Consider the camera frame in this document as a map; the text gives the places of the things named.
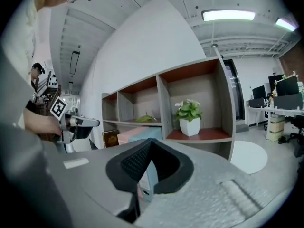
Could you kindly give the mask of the cardboard box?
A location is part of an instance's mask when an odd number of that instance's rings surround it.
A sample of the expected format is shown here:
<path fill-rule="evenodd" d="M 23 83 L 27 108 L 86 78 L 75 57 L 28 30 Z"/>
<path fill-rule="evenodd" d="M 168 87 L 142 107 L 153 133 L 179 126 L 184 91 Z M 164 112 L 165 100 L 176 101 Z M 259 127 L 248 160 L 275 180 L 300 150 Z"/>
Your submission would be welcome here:
<path fill-rule="evenodd" d="M 268 130 L 267 139 L 272 142 L 277 141 L 280 137 L 283 136 L 284 126 L 285 126 L 284 118 L 271 118 L 267 128 Z"/>

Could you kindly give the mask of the black computer monitor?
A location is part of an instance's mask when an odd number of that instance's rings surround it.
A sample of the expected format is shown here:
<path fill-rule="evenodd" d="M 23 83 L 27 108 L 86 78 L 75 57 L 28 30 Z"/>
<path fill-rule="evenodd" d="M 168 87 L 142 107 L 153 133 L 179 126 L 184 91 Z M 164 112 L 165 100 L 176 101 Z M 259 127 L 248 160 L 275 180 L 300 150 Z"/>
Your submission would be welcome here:
<path fill-rule="evenodd" d="M 264 85 L 252 89 L 254 99 L 266 99 L 266 92 Z"/>
<path fill-rule="evenodd" d="M 271 92 L 276 90 L 277 96 L 294 95 L 299 93 L 298 80 L 296 76 L 289 76 L 286 79 L 283 75 L 269 76 Z"/>

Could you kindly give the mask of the white ceiling light panel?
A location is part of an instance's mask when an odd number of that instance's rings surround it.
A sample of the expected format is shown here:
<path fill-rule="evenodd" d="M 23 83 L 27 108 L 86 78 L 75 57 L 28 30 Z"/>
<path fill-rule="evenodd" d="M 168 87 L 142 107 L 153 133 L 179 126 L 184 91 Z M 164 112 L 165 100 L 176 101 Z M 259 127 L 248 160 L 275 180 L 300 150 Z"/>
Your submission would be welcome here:
<path fill-rule="evenodd" d="M 211 10 L 203 12 L 202 18 L 205 22 L 226 19 L 253 20 L 255 15 L 255 12 L 245 10 Z"/>
<path fill-rule="evenodd" d="M 291 24 L 290 22 L 284 20 L 284 19 L 278 19 L 275 23 L 277 26 L 287 29 L 288 31 L 295 31 L 297 29 L 296 26 Z"/>

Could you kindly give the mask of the person's cream shirt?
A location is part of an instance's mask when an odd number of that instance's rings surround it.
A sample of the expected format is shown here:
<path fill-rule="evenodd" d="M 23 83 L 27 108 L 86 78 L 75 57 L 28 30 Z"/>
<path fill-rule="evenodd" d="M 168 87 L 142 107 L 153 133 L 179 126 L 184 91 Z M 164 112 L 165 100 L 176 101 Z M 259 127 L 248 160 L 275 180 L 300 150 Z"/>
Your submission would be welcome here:
<path fill-rule="evenodd" d="M 24 0 L 18 7 L 15 15 L 15 24 L 17 25 L 19 39 L 21 41 L 21 51 L 24 52 L 29 65 L 31 65 L 36 45 L 35 30 L 37 9 L 35 0 Z"/>

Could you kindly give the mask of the pink box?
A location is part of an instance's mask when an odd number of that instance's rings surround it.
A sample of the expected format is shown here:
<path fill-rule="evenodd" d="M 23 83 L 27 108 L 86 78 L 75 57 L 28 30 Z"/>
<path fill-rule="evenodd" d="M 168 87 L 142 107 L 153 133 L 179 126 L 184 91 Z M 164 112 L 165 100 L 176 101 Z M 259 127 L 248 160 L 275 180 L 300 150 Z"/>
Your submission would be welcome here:
<path fill-rule="evenodd" d="M 128 143 L 130 141 L 131 137 L 143 132 L 147 128 L 148 127 L 142 126 L 142 127 L 133 128 L 131 130 L 119 133 L 117 135 L 119 145 Z"/>

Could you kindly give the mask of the black glass door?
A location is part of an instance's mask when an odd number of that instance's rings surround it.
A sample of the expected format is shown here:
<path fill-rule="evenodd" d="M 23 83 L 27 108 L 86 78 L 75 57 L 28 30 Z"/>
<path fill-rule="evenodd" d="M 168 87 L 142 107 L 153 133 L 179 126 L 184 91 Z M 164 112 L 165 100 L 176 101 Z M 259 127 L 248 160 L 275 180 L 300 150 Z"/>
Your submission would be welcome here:
<path fill-rule="evenodd" d="M 243 98 L 241 83 L 238 77 L 235 64 L 232 59 L 224 60 L 224 64 L 232 86 L 232 93 L 234 97 L 235 111 L 236 111 L 236 120 L 244 121 L 245 120 L 244 98 Z"/>

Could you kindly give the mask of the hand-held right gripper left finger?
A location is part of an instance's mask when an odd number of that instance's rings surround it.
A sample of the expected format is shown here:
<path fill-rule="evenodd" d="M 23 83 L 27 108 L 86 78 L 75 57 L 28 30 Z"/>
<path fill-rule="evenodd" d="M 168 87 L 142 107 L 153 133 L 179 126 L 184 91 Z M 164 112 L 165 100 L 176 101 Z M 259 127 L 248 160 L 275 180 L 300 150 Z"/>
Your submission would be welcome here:
<path fill-rule="evenodd" d="M 117 215 L 129 223 L 134 223 L 140 215 L 137 184 L 152 160 L 151 143 L 152 139 L 149 138 L 136 144 L 110 159 L 105 168 L 107 177 L 115 188 L 131 194 L 128 208 Z"/>

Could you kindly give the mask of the round white side table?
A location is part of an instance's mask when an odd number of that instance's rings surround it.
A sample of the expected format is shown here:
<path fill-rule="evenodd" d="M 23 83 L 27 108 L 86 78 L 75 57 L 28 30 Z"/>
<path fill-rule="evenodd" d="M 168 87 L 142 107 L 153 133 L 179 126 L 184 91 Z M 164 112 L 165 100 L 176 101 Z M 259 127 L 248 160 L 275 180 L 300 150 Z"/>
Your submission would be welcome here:
<path fill-rule="evenodd" d="M 268 155 L 259 145 L 235 141 L 231 163 L 247 174 L 255 174 L 261 171 L 267 164 Z"/>

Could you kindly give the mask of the person's left hand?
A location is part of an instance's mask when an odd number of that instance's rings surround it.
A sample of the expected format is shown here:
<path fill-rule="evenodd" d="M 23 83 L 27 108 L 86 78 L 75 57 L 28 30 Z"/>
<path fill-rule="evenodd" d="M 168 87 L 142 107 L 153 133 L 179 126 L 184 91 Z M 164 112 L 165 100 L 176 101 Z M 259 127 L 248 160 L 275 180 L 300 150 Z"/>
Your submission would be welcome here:
<path fill-rule="evenodd" d="M 61 132 L 62 130 L 60 128 L 59 121 L 54 117 L 47 117 L 46 133 L 60 136 Z"/>

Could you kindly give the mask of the green leaf sprig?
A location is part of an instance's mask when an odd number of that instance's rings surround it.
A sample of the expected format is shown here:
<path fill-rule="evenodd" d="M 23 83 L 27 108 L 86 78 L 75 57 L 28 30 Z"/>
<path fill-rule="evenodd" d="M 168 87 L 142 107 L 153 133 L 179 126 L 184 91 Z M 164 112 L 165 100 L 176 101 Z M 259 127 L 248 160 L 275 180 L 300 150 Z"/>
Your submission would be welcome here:
<path fill-rule="evenodd" d="M 135 122 L 137 122 L 137 123 L 155 123 L 158 121 L 155 117 L 148 115 L 147 111 L 145 111 L 145 113 L 146 114 L 144 116 L 136 118 Z"/>

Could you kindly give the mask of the unlit black ceiling light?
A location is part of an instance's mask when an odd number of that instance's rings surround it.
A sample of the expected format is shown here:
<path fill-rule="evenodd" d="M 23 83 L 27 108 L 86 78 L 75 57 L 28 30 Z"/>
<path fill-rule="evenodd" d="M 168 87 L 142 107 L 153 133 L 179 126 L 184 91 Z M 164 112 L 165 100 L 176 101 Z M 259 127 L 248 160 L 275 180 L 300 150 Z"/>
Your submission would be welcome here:
<path fill-rule="evenodd" d="M 80 56 L 80 52 L 78 51 L 73 51 L 71 54 L 69 73 L 72 75 L 76 73 L 76 67 L 79 60 L 79 56 Z"/>

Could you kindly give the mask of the brown book with gold print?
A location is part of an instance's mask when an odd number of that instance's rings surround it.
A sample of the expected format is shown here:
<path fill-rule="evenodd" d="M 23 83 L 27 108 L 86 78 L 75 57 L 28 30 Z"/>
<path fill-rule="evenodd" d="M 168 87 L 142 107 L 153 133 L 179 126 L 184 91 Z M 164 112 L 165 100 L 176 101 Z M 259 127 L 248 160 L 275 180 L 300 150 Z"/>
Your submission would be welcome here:
<path fill-rule="evenodd" d="M 118 130 L 110 130 L 102 133 L 104 148 L 114 147 L 119 145 Z"/>

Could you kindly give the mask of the person's left forearm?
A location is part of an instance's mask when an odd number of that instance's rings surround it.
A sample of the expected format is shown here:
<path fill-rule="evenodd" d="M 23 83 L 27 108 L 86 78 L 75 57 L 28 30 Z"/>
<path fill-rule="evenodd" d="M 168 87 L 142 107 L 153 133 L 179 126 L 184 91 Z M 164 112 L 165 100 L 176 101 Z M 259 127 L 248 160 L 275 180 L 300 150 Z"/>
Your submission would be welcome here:
<path fill-rule="evenodd" d="M 47 116 L 36 114 L 29 109 L 23 111 L 24 127 L 32 133 L 51 133 L 52 124 Z"/>

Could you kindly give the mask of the white office desk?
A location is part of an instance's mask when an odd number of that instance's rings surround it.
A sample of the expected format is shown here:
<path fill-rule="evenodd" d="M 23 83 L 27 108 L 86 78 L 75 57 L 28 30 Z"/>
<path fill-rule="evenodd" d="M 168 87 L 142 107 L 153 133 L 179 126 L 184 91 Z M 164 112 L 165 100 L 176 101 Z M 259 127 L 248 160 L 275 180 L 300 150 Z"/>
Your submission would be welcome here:
<path fill-rule="evenodd" d="M 268 113 L 268 127 L 267 127 L 267 131 L 266 131 L 266 139 L 270 140 L 270 118 L 272 116 L 272 114 L 277 114 L 277 115 L 283 115 L 284 117 L 295 117 L 296 115 L 301 115 L 304 116 L 304 110 L 300 110 L 299 107 L 296 110 L 287 110 L 287 109 L 278 109 L 278 108 L 273 108 L 273 107 L 260 107 L 260 108 L 255 108 L 255 107 L 246 107 L 247 110 L 247 117 L 249 117 L 249 113 L 255 113 L 255 125 L 259 126 L 259 120 L 260 120 L 260 116 L 263 113 Z"/>

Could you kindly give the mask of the white potted flower plant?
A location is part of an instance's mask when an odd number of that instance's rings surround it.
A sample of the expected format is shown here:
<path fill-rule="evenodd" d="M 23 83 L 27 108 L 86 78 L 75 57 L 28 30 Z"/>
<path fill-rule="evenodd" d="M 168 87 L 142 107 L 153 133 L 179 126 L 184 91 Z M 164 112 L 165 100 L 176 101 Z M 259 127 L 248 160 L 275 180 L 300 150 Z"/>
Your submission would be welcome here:
<path fill-rule="evenodd" d="M 179 120 L 182 133 L 188 137 L 197 135 L 200 131 L 200 121 L 202 120 L 202 111 L 200 103 L 196 100 L 186 99 L 176 103 L 178 108 L 176 118 Z"/>

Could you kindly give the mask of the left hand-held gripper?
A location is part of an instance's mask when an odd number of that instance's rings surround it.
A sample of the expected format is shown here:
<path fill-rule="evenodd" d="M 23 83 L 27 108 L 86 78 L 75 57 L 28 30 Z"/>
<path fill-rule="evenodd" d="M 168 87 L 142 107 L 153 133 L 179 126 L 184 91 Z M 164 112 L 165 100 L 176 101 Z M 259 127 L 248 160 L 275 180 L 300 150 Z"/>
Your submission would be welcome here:
<path fill-rule="evenodd" d="M 96 119 L 79 116 L 70 110 L 70 106 L 61 97 L 57 97 L 50 108 L 50 113 L 59 121 L 62 130 L 57 143 L 70 144 L 77 139 L 86 139 L 91 130 L 100 125 Z"/>

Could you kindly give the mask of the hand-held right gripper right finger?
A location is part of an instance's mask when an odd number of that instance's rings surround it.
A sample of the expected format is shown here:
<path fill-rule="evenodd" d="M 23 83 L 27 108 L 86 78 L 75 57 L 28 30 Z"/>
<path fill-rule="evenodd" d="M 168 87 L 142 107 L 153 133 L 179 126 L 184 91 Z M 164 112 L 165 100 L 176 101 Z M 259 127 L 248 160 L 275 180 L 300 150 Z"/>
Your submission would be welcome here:
<path fill-rule="evenodd" d="M 175 193 L 192 177 L 194 164 L 180 151 L 152 139 L 151 155 L 158 176 L 158 183 L 154 185 L 154 194 Z"/>

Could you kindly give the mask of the grey wooden shelf unit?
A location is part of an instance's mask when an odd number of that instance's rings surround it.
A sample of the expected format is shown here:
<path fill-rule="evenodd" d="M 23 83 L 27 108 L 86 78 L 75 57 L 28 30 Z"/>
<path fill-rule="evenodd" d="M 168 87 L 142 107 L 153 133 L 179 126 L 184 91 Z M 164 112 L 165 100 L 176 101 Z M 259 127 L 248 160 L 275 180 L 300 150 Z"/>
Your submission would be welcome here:
<path fill-rule="evenodd" d="M 202 118 L 194 136 L 182 133 L 176 118 L 177 103 L 200 103 Z M 222 59 L 211 57 L 175 66 L 132 84 L 102 94 L 104 131 L 120 133 L 140 127 L 138 118 L 149 115 L 144 126 L 160 127 L 162 138 L 214 152 L 231 159 L 236 133 L 232 87 Z"/>

